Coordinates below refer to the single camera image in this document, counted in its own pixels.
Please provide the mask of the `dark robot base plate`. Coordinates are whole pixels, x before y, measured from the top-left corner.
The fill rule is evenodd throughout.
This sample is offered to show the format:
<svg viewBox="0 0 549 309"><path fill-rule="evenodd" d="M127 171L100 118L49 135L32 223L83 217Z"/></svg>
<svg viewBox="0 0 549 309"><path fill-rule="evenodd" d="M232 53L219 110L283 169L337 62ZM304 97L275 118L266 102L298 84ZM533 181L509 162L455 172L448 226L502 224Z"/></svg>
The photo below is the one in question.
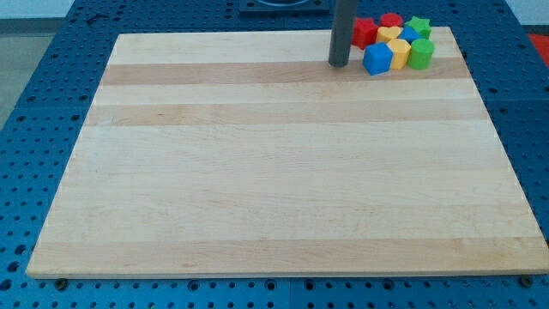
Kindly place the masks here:
<svg viewBox="0 0 549 309"><path fill-rule="evenodd" d="M241 15L328 13L329 0L240 0L238 12Z"/></svg>

